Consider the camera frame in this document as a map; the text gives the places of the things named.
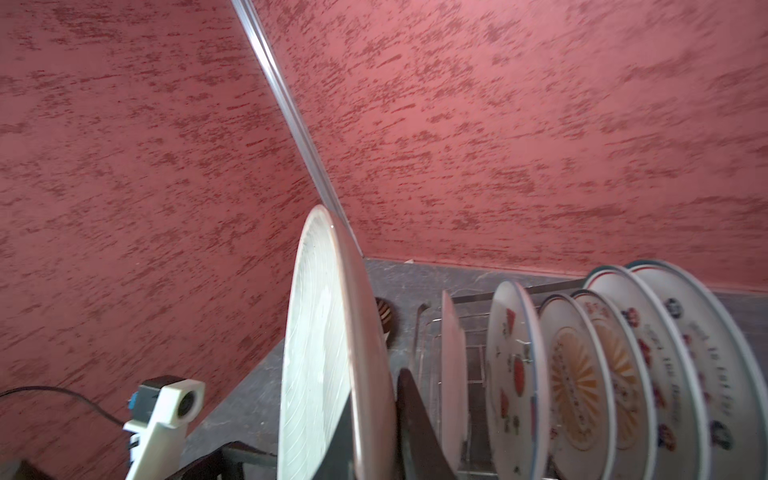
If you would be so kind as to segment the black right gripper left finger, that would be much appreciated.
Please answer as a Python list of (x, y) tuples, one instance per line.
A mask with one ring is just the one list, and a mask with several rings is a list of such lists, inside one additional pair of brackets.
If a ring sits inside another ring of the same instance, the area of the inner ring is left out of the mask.
[(354, 478), (354, 436), (352, 399), (347, 398), (330, 445), (313, 480), (351, 480)]

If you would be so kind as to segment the plain white large plate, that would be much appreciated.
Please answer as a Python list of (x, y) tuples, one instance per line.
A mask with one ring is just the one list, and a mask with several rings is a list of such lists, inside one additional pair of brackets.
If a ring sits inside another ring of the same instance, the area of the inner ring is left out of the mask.
[(280, 397), (277, 476), (310, 479), (339, 423), (351, 450), (335, 478), (395, 476), (397, 415), (383, 328), (364, 261), (323, 205), (301, 233), (290, 292)]

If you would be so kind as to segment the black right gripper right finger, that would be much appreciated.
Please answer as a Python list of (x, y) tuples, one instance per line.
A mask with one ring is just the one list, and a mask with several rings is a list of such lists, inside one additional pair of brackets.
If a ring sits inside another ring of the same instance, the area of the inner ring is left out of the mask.
[(432, 428), (412, 372), (397, 379), (399, 466), (406, 480), (456, 479)]

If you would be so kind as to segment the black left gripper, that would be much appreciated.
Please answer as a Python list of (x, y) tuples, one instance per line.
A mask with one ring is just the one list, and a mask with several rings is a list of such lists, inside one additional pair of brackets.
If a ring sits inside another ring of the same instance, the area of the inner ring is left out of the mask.
[(167, 477), (167, 480), (244, 480), (244, 465), (276, 467), (277, 455), (241, 441), (229, 442)]

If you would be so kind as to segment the watermelon pattern white plate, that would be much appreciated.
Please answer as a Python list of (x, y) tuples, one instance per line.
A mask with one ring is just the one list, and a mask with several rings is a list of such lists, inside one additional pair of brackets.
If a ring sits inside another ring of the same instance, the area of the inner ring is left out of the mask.
[(496, 289), (485, 346), (485, 403), (492, 462), (500, 479), (541, 479), (549, 454), (550, 387), (541, 325), (516, 282)]

